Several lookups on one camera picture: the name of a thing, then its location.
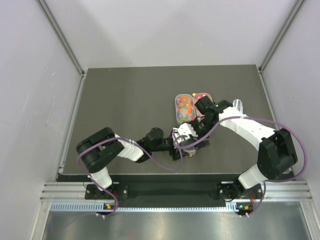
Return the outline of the clear plastic jar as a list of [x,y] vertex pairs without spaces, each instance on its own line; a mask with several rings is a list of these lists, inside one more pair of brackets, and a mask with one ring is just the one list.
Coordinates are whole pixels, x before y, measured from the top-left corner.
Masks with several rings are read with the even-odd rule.
[[180,144],[180,146],[182,147],[181,151],[182,151],[182,155],[184,158],[190,158],[196,154],[197,148],[195,146],[186,148],[186,146],[191,145],[191,144],[192,144],[191,142],[182,142]]

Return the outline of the clear round jar lid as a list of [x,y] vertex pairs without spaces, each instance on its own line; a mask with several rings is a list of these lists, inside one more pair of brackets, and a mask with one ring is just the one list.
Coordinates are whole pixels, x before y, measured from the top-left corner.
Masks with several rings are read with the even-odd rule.
[[192,147],[187,147],[189,145],[189,143],[187,143],[187,142],[182,142],[181,144],[180,144],[180,146],[182,147],[182,151],[184,152],[184,153],[186,153],[186,154],[195,154],[196,153],[196,151],[197,151],[197,149],[196,149],[196,147],[195,146],[192,146]]

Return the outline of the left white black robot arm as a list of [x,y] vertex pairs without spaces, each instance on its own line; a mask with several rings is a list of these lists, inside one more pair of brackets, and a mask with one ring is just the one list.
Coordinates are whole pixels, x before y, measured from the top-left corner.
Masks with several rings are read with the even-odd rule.
[[134,163],[149,160],[153,152],[168,152],[174,161],[183,157],[175,148],[172,136],[164,137],[164,132],[154,127],[138,141],[122,138],[110,127],[105,127],[82,140],[76,146],[78,161],[82,161],[88,177],[96,185],[96,192],[102,198],[109,198],[114,191],[107,165],[115,158],[128,159]]

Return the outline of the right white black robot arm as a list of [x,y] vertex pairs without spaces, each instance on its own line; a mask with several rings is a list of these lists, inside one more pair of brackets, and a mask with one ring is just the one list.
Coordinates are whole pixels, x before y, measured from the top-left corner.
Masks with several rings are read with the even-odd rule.
[[203,96],[195,103],[195,107],[204,116],[202,120],[195,120],[191,124],[200,138],[220,125],[244,138],[258,152],[256,164],[233,181],[231,188],[234,196],[245,198],[254,186],[277,180],[297,163],[298,157],[288,130],[275,130],[247,119],[245,114],[226,100],[215,103],[208,96]]

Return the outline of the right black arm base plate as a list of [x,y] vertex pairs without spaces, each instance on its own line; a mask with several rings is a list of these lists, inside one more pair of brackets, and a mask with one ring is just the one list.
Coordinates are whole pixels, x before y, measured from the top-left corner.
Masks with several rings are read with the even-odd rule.
[[216,185],[218,196],[231,202],[236,199],[260,199],[262,197],[262,187],[258,184],[249,189],[245,189],[240,184],[234,182],[220,182]]

